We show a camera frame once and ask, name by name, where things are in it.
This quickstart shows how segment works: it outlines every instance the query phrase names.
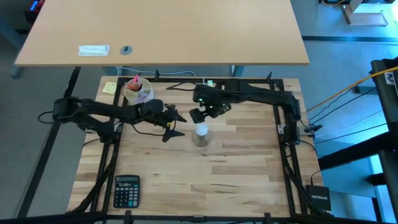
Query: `white label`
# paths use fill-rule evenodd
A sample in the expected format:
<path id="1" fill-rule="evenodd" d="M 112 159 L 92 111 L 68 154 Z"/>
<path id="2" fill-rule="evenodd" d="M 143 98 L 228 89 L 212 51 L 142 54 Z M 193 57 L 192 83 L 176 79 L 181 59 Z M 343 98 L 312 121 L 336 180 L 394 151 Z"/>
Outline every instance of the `white label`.
<path id="1" fill-rule="evenodd" d="M 395 85 L 396 81 L 394 79 L 394 74 L 392 72 L 386 72 L 384 74 L 384 78 L 386 78 L 386 83 L 388 85 Z"/>

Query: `light wood desk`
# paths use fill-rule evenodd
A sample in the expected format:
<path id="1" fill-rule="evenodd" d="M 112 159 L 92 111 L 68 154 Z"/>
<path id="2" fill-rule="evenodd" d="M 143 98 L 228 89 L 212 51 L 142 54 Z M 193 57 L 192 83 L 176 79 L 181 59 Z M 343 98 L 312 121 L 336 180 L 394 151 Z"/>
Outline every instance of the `light wood desk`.
<path id="1" fill-rule="evenodd" d="M 78 56 L 110 45 L 108 56 Z M 130 55 L 121 55 L 130 45 Z M 16 65 L 308 65 L 290 0 L 46 0 Z"/>
<path id="2" fill-rule="evenodd" d="M 117 77 L 101 79 L 97 101 L 113 102 L 114 96 L 102 93 L 102 89 L 106 82 L 116 80 Z M 306 122 L 299 80 L 284 79 L 284 83 L 285 90 L 293 91 L 300 100 L 302 118 Z M 165 90 L 174 84 L 152 85 L 155 97 L 164 103 L 175 104 L 188 121 L 177 123 L 176 127 L 186 136 L 163 143 L 161 137 L 137 134 L 128 124 L 123 127 L 115 175 L 136 174 L 141 177 L 141 204 L 132 213 L 264 217 L 264 213 L 269 212 L 273 217 L 289 217 L 273 107 L 255 102 L 232 105 L 232 110 L 226 114 L 206 119 L 214 134 L 212 142 L 207 147 L 196 147 L 191 140 L 195 125 L 189 110 L 196 108 L 197 104 L 192 101 L 192 93 Z M 269 87 L 266 84 L 252 85 Z M 140 123 L 136 128 L 143 132 L 163 133 L 161 128 L 149 123 Z M 96 138 L 96 134 L 87 134 L 86 141 Z M 312 142 L 310 138 L 302 139 Z M 69 210 L 74 209 L 94 185 L 102 150 L 103 144 L 98 141 L 83 148 Z M 306 144 L 297 146 L 297 155 L 305 185 L 319 170 L 318 159 L 315 151 Z M 314 183 L 322 184 L 319 173 L 314 175 Z M 299 213 L 298 194 L 292 186 Z M 113 189 L 114 186 L 108 214 L 124 215 L 125 209 L 113 208 Z M 103 193 L 104 187 L 99 205 L 103 203 Z"/>

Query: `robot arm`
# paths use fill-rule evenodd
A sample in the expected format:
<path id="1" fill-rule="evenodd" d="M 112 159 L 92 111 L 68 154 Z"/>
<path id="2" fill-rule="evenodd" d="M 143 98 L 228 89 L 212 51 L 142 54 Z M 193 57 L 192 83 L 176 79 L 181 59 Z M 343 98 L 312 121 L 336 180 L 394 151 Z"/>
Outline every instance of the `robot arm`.
<path id="1" fill-rule="evenodd" d="M 249 85 L 244 80 L 229 79 L 218 82 L 215 87 L 196 85 L 193 90 L 193 101 L 205 107 L 190 111 L 194 123 L 202 123 L 207 116 L 216 118 L 231 110 L 231 103 L 254 101 L 269 105 L 281 106 L 287 115 L 285 140 L 293 144 L 300 141 L 297 121 L 301 119 L 300 103 L 290 91 L 274 91 Z"/>
<path id="2" fill-rule="evenodd" d="M 114 130 L 114 124 L 110 121 L 101 122 L 91 117 L 91 114 L 117 118 L 120 123 L 135 125 L 142 121 L 161 126 L 165 129 L 163 142 L 167 142 L 175 136 L 183 136 L 183 133 L 170 129 L 173 122 L 187 122 L 178 114 L 174 105 L 164 105 L 161 100 L 150 100 L 147 103 L 139 103 L 133 106 L 113 106 L 99 103 L 89 99 L 74 97 L 61 98 L 54 102 L 53 119 L 62 123 L 73 122 L 81 129 L 90 129 L 98 133 L 101 142 L 115 143 L 120 136 Z"/>

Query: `paper cup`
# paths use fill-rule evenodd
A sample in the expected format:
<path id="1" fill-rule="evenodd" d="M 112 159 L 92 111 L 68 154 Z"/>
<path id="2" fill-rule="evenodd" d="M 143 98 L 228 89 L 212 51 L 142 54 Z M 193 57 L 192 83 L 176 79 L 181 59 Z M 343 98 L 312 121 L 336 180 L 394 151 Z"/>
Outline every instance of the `paper cup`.
<path id="1" fill-rule="evenodd" d="M 132 85 L 133 79 L 128 81 L 127 84 Z M 136 105 L 138 103 L 145 103 L 149 100 L 154 99 L 154 90 L 152 89 L 152 85 L 145 78 L 138 78 L 138 84 L 142 85 L 142 88 L 139 91 L 130 90 L 128 85 L 124 85 L 124 96 L 128 101 L 128 105 Z"/>

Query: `desk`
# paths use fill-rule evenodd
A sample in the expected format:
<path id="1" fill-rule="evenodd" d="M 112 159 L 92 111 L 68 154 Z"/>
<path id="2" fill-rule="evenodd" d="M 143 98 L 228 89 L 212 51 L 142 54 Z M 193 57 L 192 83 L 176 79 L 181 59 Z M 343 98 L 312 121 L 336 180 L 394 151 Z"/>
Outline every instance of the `desk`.
<path id="1" fill-rule="evenodd" d="M 101 79 L 96 101 L 112 104 L 114 96 L 103 93 L 102 89 L 106 82 L 117 82 L 117 79 Z M 306 120 L 299 80 L 283 81 L 285 90 L 293 91 L 300 100 L 302 117 Z M 164 103 L 175 104 L 188 121 L 177 123 L 176 127 L 186 136 L 163 143 L 160 137 L 137 134 L 130 125 L 123 127 L 115 175 L 137 174 L 141 177 L 141 204 L 132 210 L 132 214 L 261 218 L 264 213 L 271 213 L 272 217 L 289 217 L 273 106 L 244 102 L 232 105 L 231 111 L 216 119 L 207 118 L 213 139 L 207 147 L 196 147 L 191 140 L 195 125 L 189 110 L 197 104 L 192 101 L 192 93 L 165 90 L 174 84 L 152 83 L 155 97 Z M 252 85 L 269 88 L 268 84 Z M 159 127 L 148 123 L 140 123 L 136 128 L 142 132 L 163 133 Z M 96 138 L 96 134 L 87 134 L 86 141 Z M 312 142 L 308 137 L 302 140 Z M 301 144 L 296 149 L 305 185 L 319 170 L 318 160 L 310 146 Z M 69 210 L 77 207 L 95 184 L 102 151 L 100 142 L 83 148 Z M 322 184 L 320 173 L 314 175 L 314 182 Z M 294 185 L 292 188 L 295 209 L 300 213 L 299 197 Z M 103 200 L 104 187 L 99 204 Z M 124 215 L 125 209 L 113 208 L 112 204 L 113 188 L 108 214 Z"/>
<path id="2" fill-rule="evenodd" d="M 110 45 L 106 57 L 80 45 Z M 122 55 L 129 45 L 133 51 Z M 289 0 L 47 0 L 16 65 L 308 65 Z"/>

